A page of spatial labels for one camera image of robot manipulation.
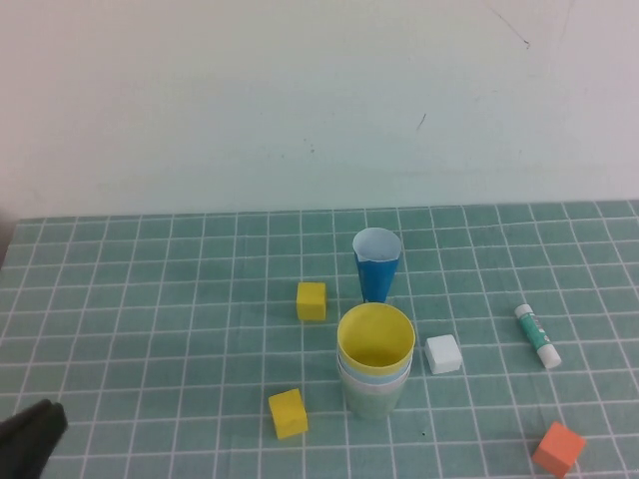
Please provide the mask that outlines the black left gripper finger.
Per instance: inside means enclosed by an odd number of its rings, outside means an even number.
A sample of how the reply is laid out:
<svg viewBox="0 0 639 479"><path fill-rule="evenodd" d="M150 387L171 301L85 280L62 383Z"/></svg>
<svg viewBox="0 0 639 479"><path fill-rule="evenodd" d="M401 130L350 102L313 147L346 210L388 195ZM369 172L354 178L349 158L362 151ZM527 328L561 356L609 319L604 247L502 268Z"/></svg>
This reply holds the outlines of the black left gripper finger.
<svg viewBox="0 0 639 479"><path fill-rule="evenodd" d="M50 400L42 399L21 412L1 422L1 447L7 447L11 440L40 426L50 412Z"/></svg>
<svg viewBox="0 0 639 479"><path fill-rule="evenodd" d="M1 447L2 478L40 478L54 449L68 428L64 407L50 401L50 412L40 426Z"/></svg>

